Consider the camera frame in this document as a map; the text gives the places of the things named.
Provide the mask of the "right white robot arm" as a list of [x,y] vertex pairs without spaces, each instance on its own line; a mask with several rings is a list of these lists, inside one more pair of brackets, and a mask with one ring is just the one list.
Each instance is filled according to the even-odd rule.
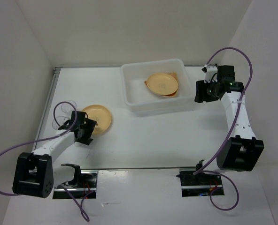
[[251,128],[245,106],[245,86],[235,80],[234,66],[208,66],[202,68],[204,80],[196,82],[196,103],[220,101],[224,107],[228,134],[217,153],[196,166],[194,178],[199,184],[211,178],[209,170],[252,171],[264,149]]

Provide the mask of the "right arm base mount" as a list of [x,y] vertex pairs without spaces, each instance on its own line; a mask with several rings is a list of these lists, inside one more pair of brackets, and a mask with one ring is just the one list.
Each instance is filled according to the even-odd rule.
[[220,175],[200,173],[193,175],[194,169],[179,169],[177,178],[180,179],[182,197],[224,195],[224,189]]

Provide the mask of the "white plastic bin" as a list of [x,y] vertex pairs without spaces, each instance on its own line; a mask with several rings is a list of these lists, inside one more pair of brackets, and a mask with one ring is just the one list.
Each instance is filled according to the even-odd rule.
[[[193,101],[193,83],[180,59],[124,64],[120,68],[124,102],[133,113],[156,112],[188,105]],[[175,74],[175,96],[161,97],[149,90],[145,81],[155,73]]]

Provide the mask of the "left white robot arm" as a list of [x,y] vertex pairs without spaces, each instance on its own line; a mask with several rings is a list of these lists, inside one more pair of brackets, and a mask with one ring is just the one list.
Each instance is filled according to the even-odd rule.
[[53,188],[64,183],[78,187],[82,183],[80,166],[64,163],[54,168],[53,163],[74,143],[89,145],[97,124],[85,112],[72,112],[70,120],[58,128],[54,139],[31,153],[21,153],[12,186],[14,194],[47,198]]

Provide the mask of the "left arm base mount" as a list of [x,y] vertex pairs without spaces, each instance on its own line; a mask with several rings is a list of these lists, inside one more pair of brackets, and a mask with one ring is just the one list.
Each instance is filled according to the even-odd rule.
[[97,192],[98,170],[81,169],[77,178],[70,179],[54,188],[53,199],[71,199],[62,188],[64,186],[76,199],[95,199]]

